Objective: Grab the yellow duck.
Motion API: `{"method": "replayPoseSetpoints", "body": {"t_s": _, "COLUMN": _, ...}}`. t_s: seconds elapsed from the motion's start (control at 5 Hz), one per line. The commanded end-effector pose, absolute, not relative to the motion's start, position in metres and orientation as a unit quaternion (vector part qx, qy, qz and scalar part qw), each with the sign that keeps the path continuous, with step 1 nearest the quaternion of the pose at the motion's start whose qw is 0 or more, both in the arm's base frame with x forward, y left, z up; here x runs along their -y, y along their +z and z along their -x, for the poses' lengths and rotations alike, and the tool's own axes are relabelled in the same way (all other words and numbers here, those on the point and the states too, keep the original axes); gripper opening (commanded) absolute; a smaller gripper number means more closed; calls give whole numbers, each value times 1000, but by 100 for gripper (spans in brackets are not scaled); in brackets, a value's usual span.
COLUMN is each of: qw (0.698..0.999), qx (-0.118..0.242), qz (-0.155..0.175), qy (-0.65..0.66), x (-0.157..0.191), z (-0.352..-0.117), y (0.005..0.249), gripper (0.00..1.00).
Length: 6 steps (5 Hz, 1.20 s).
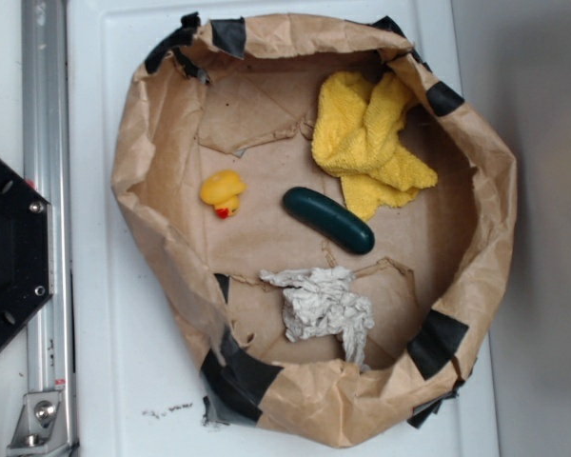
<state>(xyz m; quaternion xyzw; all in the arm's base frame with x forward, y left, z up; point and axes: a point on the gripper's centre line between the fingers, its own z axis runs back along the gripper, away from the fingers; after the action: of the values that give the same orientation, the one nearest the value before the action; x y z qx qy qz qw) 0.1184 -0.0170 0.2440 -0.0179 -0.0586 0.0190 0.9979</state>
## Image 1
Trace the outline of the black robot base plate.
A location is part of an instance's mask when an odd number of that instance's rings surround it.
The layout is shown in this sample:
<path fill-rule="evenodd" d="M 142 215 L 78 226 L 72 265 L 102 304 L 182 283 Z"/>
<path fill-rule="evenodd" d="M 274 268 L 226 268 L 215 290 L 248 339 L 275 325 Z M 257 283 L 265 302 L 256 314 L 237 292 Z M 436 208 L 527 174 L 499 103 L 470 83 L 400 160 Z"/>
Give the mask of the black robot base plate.
<path fill-rule="evenodd" d="M 52 295 L 50 210 L 0 158 L 0 352 Z"/>

